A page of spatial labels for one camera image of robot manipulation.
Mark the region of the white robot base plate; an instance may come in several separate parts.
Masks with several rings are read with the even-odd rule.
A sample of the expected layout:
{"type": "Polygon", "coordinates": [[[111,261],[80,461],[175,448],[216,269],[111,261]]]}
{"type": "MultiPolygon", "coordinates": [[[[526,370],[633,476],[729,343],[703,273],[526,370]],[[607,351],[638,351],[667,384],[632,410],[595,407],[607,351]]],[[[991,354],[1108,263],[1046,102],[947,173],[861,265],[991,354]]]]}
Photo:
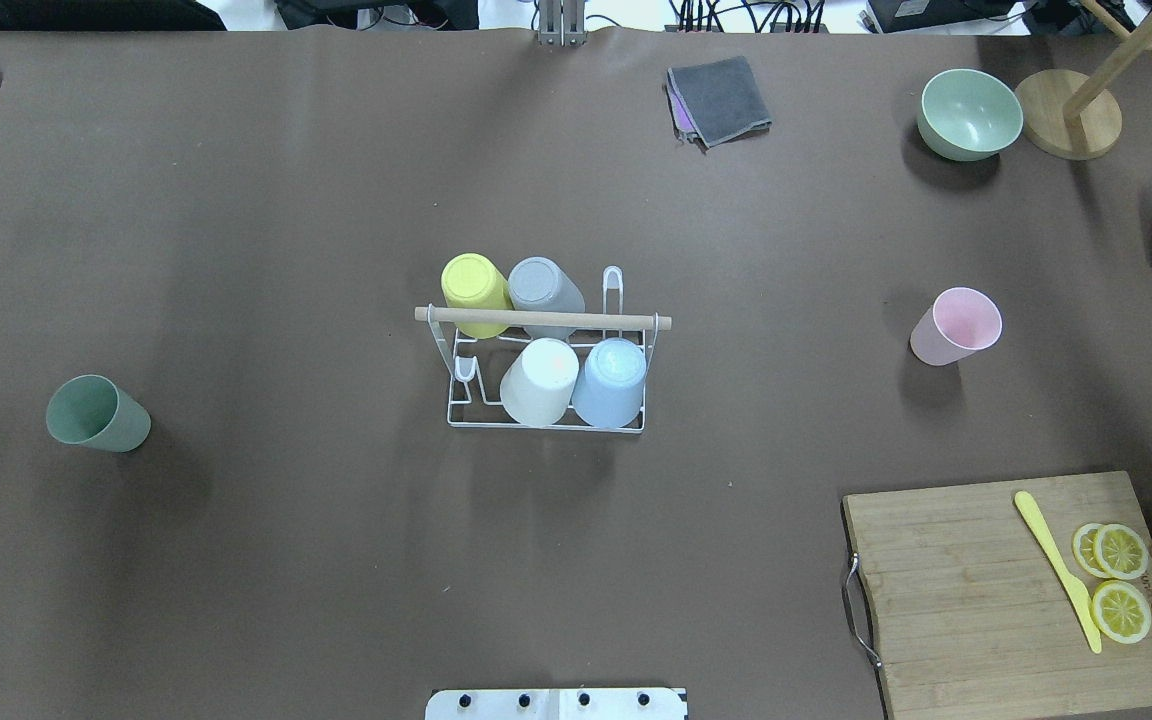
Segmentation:
{"type": "Polygon", "coordinates": [[[426,703],[425,719],[687,719],[684,689],[585,687],[448,689],[426,703]]]}

